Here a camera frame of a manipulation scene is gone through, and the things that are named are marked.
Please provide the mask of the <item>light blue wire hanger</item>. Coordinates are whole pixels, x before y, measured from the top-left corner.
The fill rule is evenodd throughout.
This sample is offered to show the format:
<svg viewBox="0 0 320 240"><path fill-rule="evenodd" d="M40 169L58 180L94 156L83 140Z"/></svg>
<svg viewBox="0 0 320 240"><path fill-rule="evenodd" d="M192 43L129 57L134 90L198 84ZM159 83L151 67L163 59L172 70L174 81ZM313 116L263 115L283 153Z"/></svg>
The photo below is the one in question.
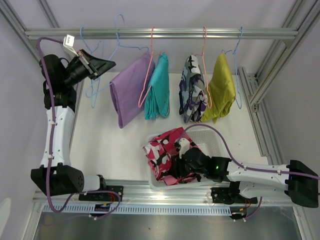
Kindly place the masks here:
<svg viewBox="0 0 320 240"><path fill-rule="evenodd" d="M86 42L86 40L83 37L83 29L84 27L82 26L79 30L80 33L80 39L82 40L82 42L84 43L86 49L88 50L88 52L93 55L93 53L99 49L100 43L101 41L99 41L96 45L96 47L94 49L91 49L88 45L88 43ZM85 90L85 96L90 99L90 105L91 108L94 109L97 103L97 98L98 98L98 94L99 94L99 88L100 88L100 84L101 84L101 78L98 77L95 80L91 80L90 81L90 85L89 87Z"/></svg>

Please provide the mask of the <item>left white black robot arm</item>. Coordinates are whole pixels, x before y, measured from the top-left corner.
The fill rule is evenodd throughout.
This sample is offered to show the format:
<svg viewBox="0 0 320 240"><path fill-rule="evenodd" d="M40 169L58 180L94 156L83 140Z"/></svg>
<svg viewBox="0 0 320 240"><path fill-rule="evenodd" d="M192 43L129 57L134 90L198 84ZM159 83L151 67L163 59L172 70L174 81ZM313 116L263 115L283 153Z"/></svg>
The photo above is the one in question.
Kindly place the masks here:
<svg viewBox="0 0 320 240"><path fill-rule="evenodd" d="M67 66L54 54L45 55L39 65L43 76L49 78L43 82L47 135L40 166L31 170L30 177L45 195L90 191L92 197L101 201L108 194L108 188L102 185L102 176L85 176L71 166L70 142L77 103L74 86L85 78L95 80L116 63L94 57L81 49Z"/></svg>

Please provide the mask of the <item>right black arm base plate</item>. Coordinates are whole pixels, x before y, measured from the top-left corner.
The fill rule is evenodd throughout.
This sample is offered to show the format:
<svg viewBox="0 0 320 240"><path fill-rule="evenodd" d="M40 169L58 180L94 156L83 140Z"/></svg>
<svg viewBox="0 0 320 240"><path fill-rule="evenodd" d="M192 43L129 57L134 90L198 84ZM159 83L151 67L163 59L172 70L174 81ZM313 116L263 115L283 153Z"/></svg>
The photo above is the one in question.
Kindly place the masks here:
<svg viewBox="0 0 320 240"><path fill-rule="evenodd" d="M249 216L249 208L252 204L257 204L256 197L248 198L242 196L237 190L233 191L228 187L212 187L211 198L214 204L233 205L240 204L240 207L231 207L230 218L235 222L237 220L247 220Z"/></svg>

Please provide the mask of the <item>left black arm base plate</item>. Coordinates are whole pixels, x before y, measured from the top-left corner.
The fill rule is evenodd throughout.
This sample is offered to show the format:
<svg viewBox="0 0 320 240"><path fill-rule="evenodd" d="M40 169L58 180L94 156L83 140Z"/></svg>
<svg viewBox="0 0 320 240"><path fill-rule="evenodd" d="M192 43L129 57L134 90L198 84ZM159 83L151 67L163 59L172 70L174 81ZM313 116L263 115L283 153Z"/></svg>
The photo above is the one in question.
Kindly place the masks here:
<svg viewBox="0 0 320 240"><path fill-rule="evenodd" d="M98 190L90 190L79 194L82 202L97 202L90 212L90 218L102 219L110 214L117 213L123 200L123 186L102 186Z"/></svg>

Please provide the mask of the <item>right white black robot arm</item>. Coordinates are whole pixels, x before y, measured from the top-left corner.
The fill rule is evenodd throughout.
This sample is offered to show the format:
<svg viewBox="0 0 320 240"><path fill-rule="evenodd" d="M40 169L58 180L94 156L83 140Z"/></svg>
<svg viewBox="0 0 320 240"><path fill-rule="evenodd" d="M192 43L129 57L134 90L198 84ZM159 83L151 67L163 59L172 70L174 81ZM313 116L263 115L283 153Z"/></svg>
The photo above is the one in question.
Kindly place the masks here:
<svg viewBox="0 0 320 240"><path fill-rule="evenodd" d="M277 196L302 207L319 207L320 177L298 160L282 165L250 164L233 157L208 156L193 147L173 156L172 168L178 177L196 175L216 183L228 182L225 196L218 198L226 204Z"/></svg>

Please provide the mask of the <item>pink camouflage trousers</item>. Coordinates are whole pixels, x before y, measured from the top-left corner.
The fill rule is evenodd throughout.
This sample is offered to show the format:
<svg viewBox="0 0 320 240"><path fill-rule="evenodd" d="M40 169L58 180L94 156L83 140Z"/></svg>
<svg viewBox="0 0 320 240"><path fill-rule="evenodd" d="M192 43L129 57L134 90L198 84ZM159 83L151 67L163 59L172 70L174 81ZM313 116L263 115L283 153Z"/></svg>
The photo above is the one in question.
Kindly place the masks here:
<svg viewBox="0 0 320 240"><path fill-rule="evenodd" d="M201 175L190 172L180 163L179 151L181 147L178 143L180 137L187 139L190 143L189 149L199 148L188 134L184 133L183 127L159 134L143 147L155 179L167 186L188 184L193 181L200 182L202 179Z"/></svg>

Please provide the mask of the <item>blue hanger of purple trousers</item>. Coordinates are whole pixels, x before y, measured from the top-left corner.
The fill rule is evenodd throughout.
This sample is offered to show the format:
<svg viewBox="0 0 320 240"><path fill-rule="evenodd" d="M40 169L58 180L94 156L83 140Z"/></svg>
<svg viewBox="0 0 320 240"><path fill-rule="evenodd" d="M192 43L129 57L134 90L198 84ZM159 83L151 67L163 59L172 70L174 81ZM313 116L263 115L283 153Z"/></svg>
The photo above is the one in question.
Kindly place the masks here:
<svg viewBox="0 0 320 240"><path fill-rule="evenodd" d="M126 27L126 21L125 17L123 14L119 13L116 15L114 18L114 28L115 28L115 36L116 36L116 48L108 58L108 60L112 60L119 48L126 48L126 49L138 49L139 51L141 50L149 50L148 46L131 46L131 45L123 45L120 40L120 24L119 24L119 18L122 19L123 26ZM96 80L91 80L91 83L89 85L89 88L85 92L85 96L89 99L97 98L98 94L105 90L106 87L103 87L100 89L100 84L101 84L101 77L98 77Z"/></svg>

